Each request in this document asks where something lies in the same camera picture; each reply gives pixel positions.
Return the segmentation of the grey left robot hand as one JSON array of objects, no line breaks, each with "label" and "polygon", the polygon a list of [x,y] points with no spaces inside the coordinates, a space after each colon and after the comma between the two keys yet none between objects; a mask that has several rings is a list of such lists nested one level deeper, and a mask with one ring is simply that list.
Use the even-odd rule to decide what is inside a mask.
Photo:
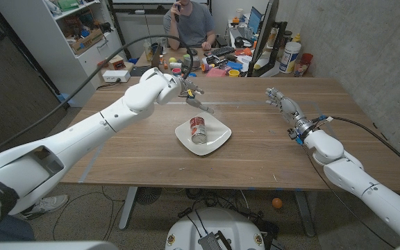
[{"label": "grey left robot hand", "polygon": [[179,97],[185,97],[185,102],[190,106],[199,108],[200,110],[210,114],[214,113],[212,108],[203,105],[198,99],[196,99],[198,94],[204,94],[204,91],[200,87],[186,78],[178,77],[178,80],[181,82],[181,93],[179,94]]}]

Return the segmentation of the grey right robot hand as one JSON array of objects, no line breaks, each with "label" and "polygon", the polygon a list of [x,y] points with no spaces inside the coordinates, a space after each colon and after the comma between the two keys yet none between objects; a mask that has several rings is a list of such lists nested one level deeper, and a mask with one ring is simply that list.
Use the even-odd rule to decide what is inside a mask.
[{"label": "grey right robot hand", "polygon": [[292,99],[286,97],[276,88],[267,88],[265,94],[269,97],[268,104],[277,107],[287,123],[298,127],[299,123],[307,123],[308,120],[299,105]]}]

